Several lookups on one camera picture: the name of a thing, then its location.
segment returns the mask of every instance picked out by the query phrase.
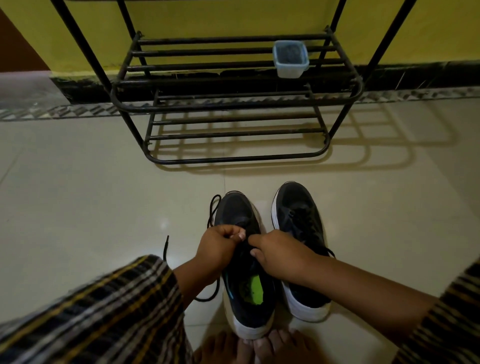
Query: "hand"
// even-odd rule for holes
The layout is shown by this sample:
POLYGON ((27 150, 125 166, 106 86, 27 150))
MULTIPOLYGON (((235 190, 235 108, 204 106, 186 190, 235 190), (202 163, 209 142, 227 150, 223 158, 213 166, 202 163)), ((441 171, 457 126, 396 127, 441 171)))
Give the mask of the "hand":
POLYGON ((245 240, 245 229, 235 225, 217 225, 208 228, 198 245, 195 258, 210 270, 213 283, 230 263, 238 243, 245 240))
POLYGON ((250 235, 248 243, 257 248, 250 250, 250 254, 268 274, 290 283, 302 284, 302 273, 316 257, 312 250, 280 230, 250 235))

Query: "black wall skirting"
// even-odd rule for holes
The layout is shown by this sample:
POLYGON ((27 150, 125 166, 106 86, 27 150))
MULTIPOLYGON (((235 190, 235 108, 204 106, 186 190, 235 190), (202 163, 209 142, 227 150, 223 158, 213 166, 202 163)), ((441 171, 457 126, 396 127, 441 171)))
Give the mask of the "black wall skirting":
MULTIPOLYGON (((364 65, 357 66, 357 70, 362 74, 364 65)), ((315 93, 342 92, 348 89, 348 85, 339 84, 331 80, 328 73, 342 72, 340 67, 330 67, 325 78, 316 78, 309 80, 312 90, 315 93)), ((255 76, 259 74, 275 75, 276 70, 252 71, 235 70, 224 71, 221 74, 208 73, 208 77, 235 77, 235 76, 255 76)), ((183 78, 186 81, 205 77, 205 73, 187 73, 171 76, 158 76, 165 80, 183 78)), ((266 81, 262 90, 258 89, 258 83, 247 82, 185 82, 185 83, 165 83, 162 87, 164 95, 194 95, 194 94, 215 94, 215 93, 243 93, 252 91, 282 91, 302 90, 304 89, 305 79, 303 77, 297 80, 282 80, 278 83, 275 80, 266 81)), ((53 82, 62 91, 65 97, 73 104, 89 104, 99 102, 109 102, 110 99, 104 91, 102 85, 92 79, 66 80, 62 78, 53 78, 53 82)), ((472 62, 439 62, 424 64, 397 64, 380 65, 373 72, 371 79, 366 85, 366 91, 384 91, 384 90, 407 90, 422 88, 442 88, 442 87, 465 87, 480 85, 480 61, 472 62)), ((151 100, 150 90, 140 88, 129 88, 120 93, 121 101, 142 101, 151 100)))

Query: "bare foot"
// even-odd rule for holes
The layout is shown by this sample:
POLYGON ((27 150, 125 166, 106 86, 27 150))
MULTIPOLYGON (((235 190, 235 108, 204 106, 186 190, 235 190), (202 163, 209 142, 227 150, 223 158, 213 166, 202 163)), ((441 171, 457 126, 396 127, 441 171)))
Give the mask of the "bare foot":
POLYGON ((210 336, 193 353, 195 362, 201 364, 249 364, 252 357, 252 345, 224 331, 210 336))
POLYGON ((299 331, 272 330, 267 338, 255 340, 255 363, 302 364, 327 363, 315 341, 299 331))

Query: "yellow wall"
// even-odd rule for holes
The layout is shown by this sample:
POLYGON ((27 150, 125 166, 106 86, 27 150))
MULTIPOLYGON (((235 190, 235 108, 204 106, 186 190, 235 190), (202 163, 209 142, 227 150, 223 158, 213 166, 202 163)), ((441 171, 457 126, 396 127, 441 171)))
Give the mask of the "yellow wall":
MULTIPOLYGON (((337 36, 354 64, 368 62, 402 2, 347 1, 337 36)), ((183 0, 132 1, 127 6, 134 25, 146 37, 166 38, 314 33, 330 22, 336 3, 183 0)), ((130 39, 116 2, 67 4, 100 63, 108 71, 117 70, 130 39)), ((0 0, 0 7, 52 71, 92 73, 49 0, 0 0)), ((479 14, 479 0, 417 1, 382 63, 479 60, 479 14)))

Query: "black metal shoe rack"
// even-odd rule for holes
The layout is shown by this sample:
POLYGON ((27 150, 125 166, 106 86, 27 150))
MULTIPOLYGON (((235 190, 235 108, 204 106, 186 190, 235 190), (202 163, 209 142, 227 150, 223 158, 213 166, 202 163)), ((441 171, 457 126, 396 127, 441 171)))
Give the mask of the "black metal shoe rack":
POLYGON ((130 18, 125 0, 117 0, 125 25, 132 38, 132 45, 127 52, 127 56, 122 64, 120 72, 115 81, 111 82, 105 74, 102 66, 98 62, 90 45, 83 36, 78 24, 70 13, 64 0, 51 0, 60 17, 64 21, 68 30, 77 42, 86 59, 92 66, 105 90, 109 93, 112 103, 119 109, 122 118, 135 137, 145 156, 157 164, 192 164, 192 163, 218 163, 218 162, 238 162, 238 161, 259 161, 291 158, 312 158, 325 153, 330 146, 332 138, 342 121, 348 114, 353 103, 358 100, 364 90, 364 84, 368 81, 375 67, 378 65, 383 54, 395 37, 397 31, 408 16, 416 0, 405 0, 395 19, 390 25, 388 31, 383 37, 380 45, 375 51, 372 59, 360 76, 356 68, 352 65, 345 51, 335 37, 336 27, 346 0, 339 0, 332 23, 327 26, 324 32, 319 34, 305 35, 270 35, 270 36, 236 36, 236 37, 210 37, 210 38, 171 38, 171 39, 143 39, 140 31, 135 31, 130 18), (322 46, 308 46, 309 53, 320 53, 316 59, 310 59, 310 68, 299 79, 289 80, 277 77, 273 61, 238 61, 238 62, 215 62, 215 63, 183 63, 183 64, 149 64, 147 59, 151 57, 178 57, 185 59, 191 56, 210 56, 210 55, 237 55, 237 54, 270 54, 272 47, 265 47, 265 42, 274 42, 276 40, 302 40, 306 43, 314 41, 323 41, 322 46), (248 47, 238 48, 230 47, 215 48, 215 44, 249 44, 248 47), (205 49, 196 45, 209 44, 213 48, 205 49), (189 49, 162 49, 164 45, 189 45, 189 49), (155 50, 142 50, 142 46, 158 46, 155 50), (335 57, 326 58, 328 52, 334 53, 335 57), (131 65, 132 60, 138 58, 139 66, 131 65), (270 72, 243 72, 239 73, 222 72, 218 74, 198 73, 198 77, 182 77, 187 71, 198 70, 258 70, 270 69, 270 72), (177 73, 179 77, 165 78, 158 76, 155 72, 167 71, 177 73), (136 75, 143 72, 142 77, 128 77, 129 73, 136 75), (311 84, 319 80, 329 80, 342 85, 342 89, 349 90, 349 97, 322 96, 318 97, 312 90, 311 84), (207 89, 218 90, 217 93, 189 95, 189 89, 192 84, 207 86, 207 89), (275 85, 275 91, 265 88, 265 85, 275 85), (249 92, 239 92, 248 85, 249 92), (119 92, 128 88, 143 88, 151 90, 151 100, 153 103, 143 106, 133 106, 119 101, 119 92), (344 105, 340 111, 334 125, 330 130, 327 129, 322 114, 319 110, 321 106, 344 105), (294 107, 312 107, 313 112, 285 112, 285 113, 258 113, 257 115, 244 113, 225 117, 201 117, 201 118, 182 118, 159 120, 157 115, 163 115, 174 112, 194 112, 194 111, 216 111, 216 110, 242 110, 242 109, 276 109, 276 108, 294 108, 294 107), (145 138, 142 138, 134 125, 130 113, 149 113, 150 120, 147 127, 145 138), (298 127, 294 129, 267 128, 256 131, 228 131, 228 132, 196 132, 184 134, 165 133, 166 125, 187 125, 187 124, 210 124, 216 122, 239 122, 239 121, 259 121, 259 120, 286 120, 286 119, 305 119, 316 118, 318 127, 305 128, 298 127), (153 134, 154 126, 159 126, 158 133, 153 134), (152 142, 173 139, 194 139, 194 138, 217 138, 217 137, 239 137, 252 135, 275 135, 275 134, 295 134, 295 133, 320 133, 324 136, 324 143, 316 152, 294 153, 294 154, 276 154, 276 155, 258 155, 243 157, 217 157, 217 158, 191 158, 191 159, 159 159, 152 156, 149 145, 152 142))

